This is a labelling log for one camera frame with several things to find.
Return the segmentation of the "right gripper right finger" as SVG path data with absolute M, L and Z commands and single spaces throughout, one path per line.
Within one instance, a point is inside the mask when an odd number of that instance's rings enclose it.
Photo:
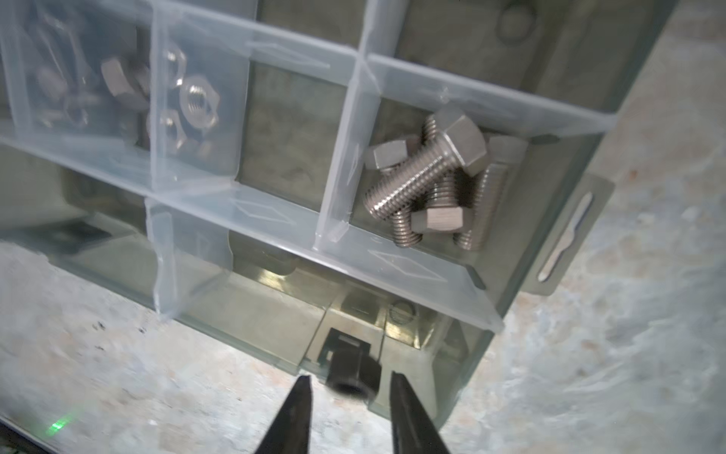
M 450 453 L 404 374 L 391 374 L 389 406 L 395 454 Z

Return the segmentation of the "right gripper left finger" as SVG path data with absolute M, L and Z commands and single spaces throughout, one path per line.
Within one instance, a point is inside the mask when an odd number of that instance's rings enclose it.
M 255 454 L 308 454 L 313 392 L 310 376 L 299 376 Z

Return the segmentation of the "black hex nut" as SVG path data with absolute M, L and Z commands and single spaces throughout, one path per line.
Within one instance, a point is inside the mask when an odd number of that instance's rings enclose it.
M 382 367 L 362 350 L 344 348 L 333 353 L 325 385 L 336 393 L 365 402 L 379 392 Z

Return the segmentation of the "grey compartment organizer box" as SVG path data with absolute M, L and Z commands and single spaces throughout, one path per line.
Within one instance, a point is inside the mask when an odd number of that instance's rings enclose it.
M 671 1 L 5 1 L 1 236 L 262 361 L 325 378 L 338 348 L 408 377 L 434 424 L 454 410 L 520 292 L 547 295 L 584 197 L 582 241 L 613 192 L 586 173 Z M 193 128 L 164 51 L 220 95 Z M 150 70 L 149 109 L 109 92 L 111 57 Z M 484 248 L 408 248 L 363 204 L 370 147 L 421 138 L 455 104 L 529 141 Z M 178 155 L 145 119 L 180 113 Z

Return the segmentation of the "silver hex bolt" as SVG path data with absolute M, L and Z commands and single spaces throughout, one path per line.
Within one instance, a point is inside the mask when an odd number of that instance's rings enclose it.
M 423 189 L 414 182 L 419 168 L 411 157 L 420 149 L 421 138 L 410 135 L 370 147 L 365 160 L 366 168 L 382 171 L 382 178 L 365 193 L 364 206 L 380 221 L 391 219 L 394 243 L 401 248 L 423 238 L 412 221 L 415 199 Z
M 461 169 L 475 176 L 492 162 L 485 137 L 472 119 L 461 115 L 452 121 L 440 121 L 438 125 L 434 139 L 411 157 L 419 168 L 414 182 L 423 189 L 423 194 L 450 171 Z
M 448 103 L 429 115 L 422 127 L 422 145 L 431 142 L 439 131 L 438 123 L 462 114 Z M 423 206 L 411 214 L 411 228 L 417 234 L 459 234 L 470 228 L 472 211 L 459 204 L 459 187 L 455 171 L 446 173 L 423 197 Z
M 474 177 L 469 194 L 473 210 L 471 228 L 455 234 L 454 242 L 464 251 L 484 248 L 493 228 L 497 211 L 505 199 L 510 178 L 524 161 L 529 141 L 511 135 L 490 135 L 486 144 L 492 162 Z

